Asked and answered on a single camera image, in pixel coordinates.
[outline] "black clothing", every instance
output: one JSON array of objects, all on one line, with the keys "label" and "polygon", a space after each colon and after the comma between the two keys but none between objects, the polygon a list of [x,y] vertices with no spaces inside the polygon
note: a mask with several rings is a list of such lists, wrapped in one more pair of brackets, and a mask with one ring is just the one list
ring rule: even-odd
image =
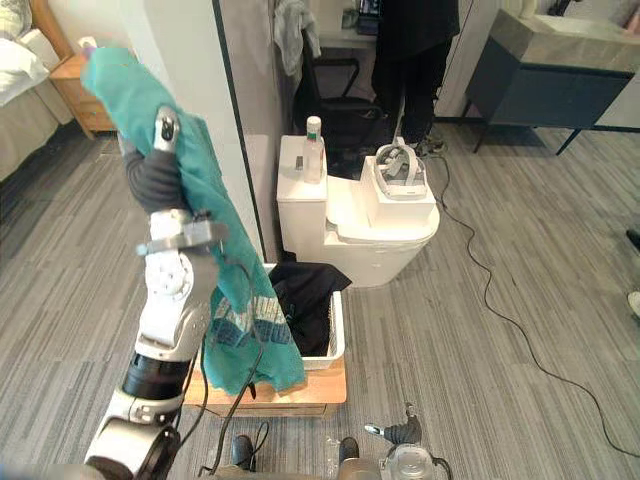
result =
[{"label": "black clothing", "polygon": [[458,0],[386,0],[377,57],[403,60],[448,42],[458,33]]},{"label": "black clothing", "polygon": [[418,143],[433,124],[433,100],[442,84],[451,40],[435,45],[404,60],[389,61],[376,57],[371,86],[376,101],[389,115],[389,138],[393,136],[398,110],[405,89],[402,136],[407,143]]},{"label": "black clothing", "polygon": [[269,273],[291,335],[304,357],[323,357],[329,347],[331,294],[351,284],[332,265],[279,263]]}]

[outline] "metal leg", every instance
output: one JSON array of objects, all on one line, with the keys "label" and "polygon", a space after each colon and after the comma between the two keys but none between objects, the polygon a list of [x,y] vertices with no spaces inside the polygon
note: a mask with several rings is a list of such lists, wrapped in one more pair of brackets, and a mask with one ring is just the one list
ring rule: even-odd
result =
[{"label": "metal leg", "polygon": [[467,104],[464,106],[464,110],[462,111],[462,118],[467,116],[467,113],[469,113],[469,109],[471,108],[471,100],[467,100]]},{"label": "metal leg", "polygon": [[582,129],[576,128],[573,132],[571,132],[571,135],[569,135],[569,138],[567,138],[565,140],[565,142],[562,144],[560,149],[556,152],[556,155],[560,155],[562,152],[564,152],[564,149],[569,146],[569,144],[573,141],[574,138],[576,138],[578,136],[578,134],[581,131],[582,131]]},{"label": "metal leg", "polygon": [[478,153],[478,150],[480,149],[480,145],[482,145],[482,142],[484,141],[484,137],[487,135],[487,132],[489,131],[489,129],[491,128],[491,124],[487,123],[484,128],[482,129],[482,133],[480,134],[480,137],[478,138],[478,143],[476,143],[476,147],[473,149],[473,153]]}]

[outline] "black pants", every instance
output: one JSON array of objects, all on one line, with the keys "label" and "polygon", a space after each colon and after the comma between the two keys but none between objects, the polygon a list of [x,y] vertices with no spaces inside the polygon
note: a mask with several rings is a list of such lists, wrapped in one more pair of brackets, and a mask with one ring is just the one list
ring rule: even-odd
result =
[{"label": "black pants", "polygon": [[439,43],[413,57],[389,61],[376,57],[371,86],[376,101],[389,115],[395,130],[402,92],[405,92],[402,136],[407,143],[417,143],[429,133],[433,124],[433,100],[442,85],[451,40]]}]

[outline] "black chair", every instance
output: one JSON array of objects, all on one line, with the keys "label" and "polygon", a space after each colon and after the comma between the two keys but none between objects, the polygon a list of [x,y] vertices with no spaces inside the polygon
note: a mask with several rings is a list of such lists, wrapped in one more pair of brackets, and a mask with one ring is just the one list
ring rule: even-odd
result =
[{"label": "black chair", "polygon": [[[375,138],[383,125],[382,109],[359,97],[350,97],[360,64],[355,58],[314,59],[307,32],[302,31],[304,39],[302,80],[296,91],[293,103],[293,119],[301,131],[306,131],[307,117],[317,115],[322,119],[322,136],[329,156],[334,159],[342,156],[346,150],[361,151],[363,148],[380,145]],[[353,67],[351,78],[342,92],[342,96],[322,98],[318,88],[316,68]]]}]

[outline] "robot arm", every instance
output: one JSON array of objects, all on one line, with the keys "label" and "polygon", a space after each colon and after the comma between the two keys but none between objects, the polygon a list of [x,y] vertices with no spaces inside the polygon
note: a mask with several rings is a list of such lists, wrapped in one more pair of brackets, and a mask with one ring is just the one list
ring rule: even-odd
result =
[{"label": "robot arm", "polygon": [[154,150],[145,158],[124,147],[132,193],[150,214],[151,242],[137,249],[145,257],[147,301],[135,352],[85,458],[92,474],[106,479],[166,478],[180,448],[173,422],[185,378],[209,324],[218,272],[209,249],[228,237],[225,225],[192,216],[186,207],[175,157],[178,134],[175,112],[162,107]]}]

